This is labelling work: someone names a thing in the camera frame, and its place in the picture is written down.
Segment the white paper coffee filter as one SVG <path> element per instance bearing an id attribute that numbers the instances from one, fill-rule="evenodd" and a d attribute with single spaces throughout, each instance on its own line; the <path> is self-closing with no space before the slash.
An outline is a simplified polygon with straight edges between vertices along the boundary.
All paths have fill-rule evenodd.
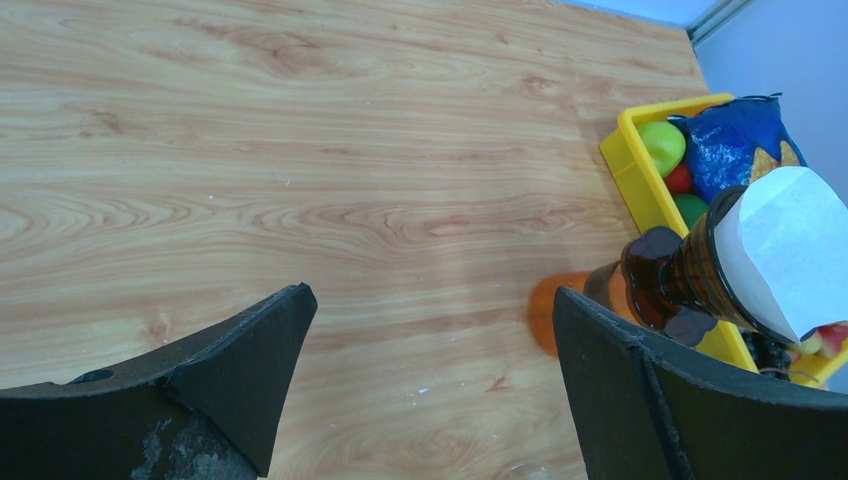
<path id="1" fill-rule="evenodd" d="M 721 269 L 757 330 L 796 343 L 847 317 L 847 208 L 807 167 L 748 186 L 714 228 Z"/>

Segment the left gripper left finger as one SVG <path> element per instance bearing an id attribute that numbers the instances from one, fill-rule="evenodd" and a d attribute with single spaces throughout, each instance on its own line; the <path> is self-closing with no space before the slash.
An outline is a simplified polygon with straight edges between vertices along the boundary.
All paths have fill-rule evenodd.
<path id="1" fill-rule="evenodd" d="M 1 393 L 5 479 L 258 479 L 317 310 L 291 285 L 64 383 Z"/>

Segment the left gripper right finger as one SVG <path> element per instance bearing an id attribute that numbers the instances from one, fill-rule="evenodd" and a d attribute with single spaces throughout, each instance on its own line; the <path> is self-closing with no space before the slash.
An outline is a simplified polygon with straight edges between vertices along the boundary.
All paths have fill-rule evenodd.
<path id="1" fill-rule="evenodd" d="M 568 288 L 552 325 L 591 479 L 843 479 L 847 398 L 752 373 Z"/>

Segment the brown plastic coffee dripper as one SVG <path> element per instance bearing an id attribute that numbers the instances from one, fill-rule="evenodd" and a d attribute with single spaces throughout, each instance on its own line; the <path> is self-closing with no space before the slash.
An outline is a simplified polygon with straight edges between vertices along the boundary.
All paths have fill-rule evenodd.
<path id="1" fill-rule="evenodd" d="M 641 325 L 689 347 L 697 346 L 721 320 L 775 342 L 793 342 L 754 317 L 720 263 L 716 227 L 745 190 L 736 186 L 717 194 L 684 237 L 658 226 L 623 248 L 619 265 L 626 298 Z"/>

